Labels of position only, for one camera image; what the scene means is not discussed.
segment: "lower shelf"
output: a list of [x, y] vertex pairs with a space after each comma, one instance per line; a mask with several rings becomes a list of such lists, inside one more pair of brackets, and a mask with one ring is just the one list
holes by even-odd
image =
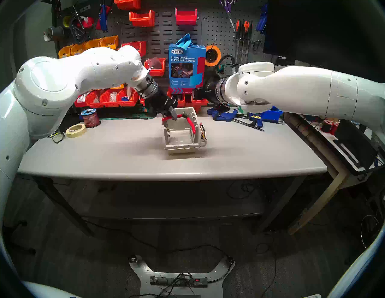
[[190, 220], [255, 216], [264, 212], [265, 202], [257, 190], [245, 199], [232, 199], [226, 194], [230, 183], [121, 182], [114, 191], [98, 193], [89, 208], [80, 213], [89, 218]]

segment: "scissors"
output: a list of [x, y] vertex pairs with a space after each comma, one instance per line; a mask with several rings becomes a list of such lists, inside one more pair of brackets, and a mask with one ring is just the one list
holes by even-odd
[[234, 33], [236, 33], [233, 21], [231, 20], [231, 5], [233, 4], [234, 0], [219, 0], [219, 3], [226, 9], [227, 14], [229, 15], [229, 20], [231, 23], [231, 26], [233, 27]]

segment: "metal base plate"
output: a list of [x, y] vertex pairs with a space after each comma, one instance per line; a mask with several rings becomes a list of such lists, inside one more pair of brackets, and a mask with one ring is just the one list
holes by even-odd
[[[179, 273], [168, 273], [168, 272], [154, 272], [152, 271], [146, 264], [145, 261], [142, 260], [140, 256], [136, 256], [139, 261], [137, 263], [130, 263], [130, 266], [132, 270], [136, 273], [136, 275], [141, 280], [141, 292], [140, 294], [147, 294], [147, 293], [153, 293], [158, 294], [160, 293], [164, 287], [159, 288], [157, 285], [150, 285], [150, 277], [153, 276], [161, 276], [161, 277], [170, 277], [175, 278]], [[222, 290], [222, 282], [225, 280], [225, 278], [230, 274], [230, 272], [233, 270], [235, 266], [235, 262], [232, 264], [229, 273], [221, 280], [218, 280], [215, 283], [209, 283], [207, 288], [190, 288], [188, 287], [174, 287], [172, 290], [172, 295], [175, 295], [178, 297], [178, 295], [185, 295], [186, 297], [197, 297], [197, 295], [200, 295], [201, 298], [223, 298], [223, 290]], [[218, 265], [213, 269], [213, 271], [208, 273], [191, 273], [193, 278], [203, 278], [207, 277], [208, 281], [210, 280], [216, 280], [217, 278], [220, 278], [223, 276], [227, 270], [228, 265], [226, 264], [226, 257], [224, 257]], [[167, 289], [167, 292], [165, 291], [165, 296], [168, 295], [168, 292], [171, 290], [171, 287]]]

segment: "blue box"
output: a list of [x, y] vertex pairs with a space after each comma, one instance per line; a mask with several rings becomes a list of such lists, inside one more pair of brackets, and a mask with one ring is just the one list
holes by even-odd
[[186, 51], [169, 45], [169, 76], [171, 93], [190, 93], [203, 86], [206, 47], [190, 45]]

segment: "label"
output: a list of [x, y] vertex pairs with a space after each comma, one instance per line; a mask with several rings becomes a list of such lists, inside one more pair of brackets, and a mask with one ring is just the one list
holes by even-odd
[[79, 12], [85, 12], [86, 10], [89, 10], [89, 9], [91, 9], [91, 5], [87, 5], [81, 9], [79, 9]]
[[175, 48], [171, 51], [171, 53], [175, 54], [175, 55], [180, 55], [180, 54], [183, 54], [183, 50], [179, 49], [179, 48]]

